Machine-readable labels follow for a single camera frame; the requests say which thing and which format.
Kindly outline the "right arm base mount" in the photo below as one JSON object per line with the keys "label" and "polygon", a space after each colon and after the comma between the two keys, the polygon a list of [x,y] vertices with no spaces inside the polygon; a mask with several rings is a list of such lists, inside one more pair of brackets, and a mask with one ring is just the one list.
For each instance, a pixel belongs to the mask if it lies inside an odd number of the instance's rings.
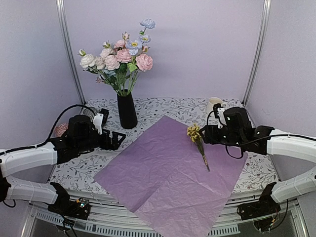
{"label": "right arm base mount", "polygon": [[267,220],[254,222],[254,227],[260,232],[272,230],[281,211],[280,205],[271,197],[272,189],[276,184],[276,182],[268,184],[261,193],[258,201],[243,203],[237,207],[237,214],[242,220],[272,215],[272,217]]}

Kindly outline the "light blue flower stem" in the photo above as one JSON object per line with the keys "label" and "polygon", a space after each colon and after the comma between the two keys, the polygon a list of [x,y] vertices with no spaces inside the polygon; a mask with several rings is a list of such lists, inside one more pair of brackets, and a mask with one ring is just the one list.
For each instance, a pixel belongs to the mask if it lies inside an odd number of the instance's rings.
{"label": "light blue flower stem", "polygon": [[116,72],[115,70],[107,70],[107,69],[103,69],[102,70],[104,74],[106,74],[108,77],[111,77],[111,76],[116,76]]}

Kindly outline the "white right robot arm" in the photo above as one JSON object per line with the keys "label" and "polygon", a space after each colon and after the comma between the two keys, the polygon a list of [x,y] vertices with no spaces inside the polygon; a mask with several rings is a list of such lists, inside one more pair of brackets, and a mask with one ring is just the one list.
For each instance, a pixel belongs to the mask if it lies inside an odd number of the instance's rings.
{"label": "white right robot arm", "polygon": [[[240,152],[261,155],[280,155],[309,162],[316,161],[316,139],[293,134],[271,126],[253,127],[247,110],[242,107],[225,109],[220,104],[213,107],[212,114],[218,125],[206,124],[199,134],[206,144],[238,147]],[[255,205],[259,215],[266,215],[275,203],[302,196],[316,190],[316,169],[291,179],[268,184]]]}

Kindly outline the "pink rose flower stem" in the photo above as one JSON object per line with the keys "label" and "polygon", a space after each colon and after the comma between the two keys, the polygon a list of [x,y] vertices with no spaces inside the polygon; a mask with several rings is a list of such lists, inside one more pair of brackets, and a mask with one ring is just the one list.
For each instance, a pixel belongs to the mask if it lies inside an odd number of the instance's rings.
{"label": "pink rose flower stem", "polygon": [[122,39],[117,41],[112,48],[114,54],[117,57],[117,60],[120,62],[120,68],[116,71],[118,74],[118,82],[120,85],[119,92],[121,90],[127,89],[128,90],[128,76],[130,74],[127,64],[131,61],[131,56],[128,54],[127,49],[125,47],[129,38],[128,33],[124,33],[122,35]]}

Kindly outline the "white rose flower stem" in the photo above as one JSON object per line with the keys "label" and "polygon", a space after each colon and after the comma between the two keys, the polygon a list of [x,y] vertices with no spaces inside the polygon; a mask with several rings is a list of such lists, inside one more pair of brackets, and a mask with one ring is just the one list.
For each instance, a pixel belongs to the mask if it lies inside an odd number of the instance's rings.
{"label": "white rose flower stem", "polygon": [[79,56],[81,57],[79,64],[84,71],[100,74],[100,71],[105,68],[104,60],[101,57],[87,54],[83,49],[79,50]]}

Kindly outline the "purple pink wrapping paper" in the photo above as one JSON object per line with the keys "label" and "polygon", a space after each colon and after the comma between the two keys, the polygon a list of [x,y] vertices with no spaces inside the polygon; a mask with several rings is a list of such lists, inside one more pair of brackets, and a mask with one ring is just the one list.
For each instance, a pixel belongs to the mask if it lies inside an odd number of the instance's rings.
{"label": "purple pink wrapping paper", "polygon": [[202,207],[209,199],[222,210],[246,161],[239,149],[205,145],[210,172],[187,126],[164,116],[113,158],[94,180],[120,204],[136,211],[154,206]]}

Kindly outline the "yellow small flower sprig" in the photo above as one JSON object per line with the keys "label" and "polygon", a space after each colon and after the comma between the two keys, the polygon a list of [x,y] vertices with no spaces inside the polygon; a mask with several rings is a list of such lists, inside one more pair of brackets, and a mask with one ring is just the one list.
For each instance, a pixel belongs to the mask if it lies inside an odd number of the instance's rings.
{"label": "yellow small flower sprig", "polygon": [[192,126],[189,126],[187,128],[187,136],[189,136],[190,140],[197,146],[197,149],[203,158],[207,171],[210,172],[210,168],[209,168],[208,161],[205,156],[204,147],[202,144],[202,136],[200,135],[199,130],[200,130],[200,127],[196,123],[194,123]]}

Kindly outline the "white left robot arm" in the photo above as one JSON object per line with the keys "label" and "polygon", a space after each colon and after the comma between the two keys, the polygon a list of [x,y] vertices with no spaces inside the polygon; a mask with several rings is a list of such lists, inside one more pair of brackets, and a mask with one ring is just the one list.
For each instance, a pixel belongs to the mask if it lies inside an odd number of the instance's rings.
{"label": "white left robot arm", "polygon": [[53,204],[62,214],[70,214],[73,203],[68,192],[58,183],[42,184],[16,179],[12,175],[31,168],[67,163],[96,148],[115,151],[125,134],[102,128],[103,115],[94,119],[76,115],[69,119],[61,137],[49,138],[42,144],[10,149],[0,153],[0,200],[26,200]]}

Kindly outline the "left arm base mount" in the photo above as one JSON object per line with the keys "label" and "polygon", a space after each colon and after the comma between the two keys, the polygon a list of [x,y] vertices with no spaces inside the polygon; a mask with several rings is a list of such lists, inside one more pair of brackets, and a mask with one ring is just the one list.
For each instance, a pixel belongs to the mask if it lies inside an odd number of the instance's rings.
{"label": "left arm base mount", "polygon": [[50,185],[55,188],[57,199],[55,203],[48,204],[48,211],[57,213],[62,217],[73,217],[82,220],[88,219],[91,209],[88,199],[80,197],[75,201],[70,200],[70,195],[60,184],[50,182]]}

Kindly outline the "blue poppy flower stem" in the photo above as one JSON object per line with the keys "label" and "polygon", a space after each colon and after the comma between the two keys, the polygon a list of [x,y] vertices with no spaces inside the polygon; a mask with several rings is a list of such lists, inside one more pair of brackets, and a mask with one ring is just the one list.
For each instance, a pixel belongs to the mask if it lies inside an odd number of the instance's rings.
{"label": "blue poppy flower stem", "polygon": [[141,20],[140,26],[143,27],[143,29],[139,32],[139,36],[136,40],[128,40],[125,47],[127,49],[128,54],[132,57],[136,57],[142,53],[147,54],[149,47],[146,45],[146,43],[149,43],[151,41],[151,37],[149,34],[146,33],[146,30],[154,29],[156,27],[156,22],[153,19],[144,19]]}

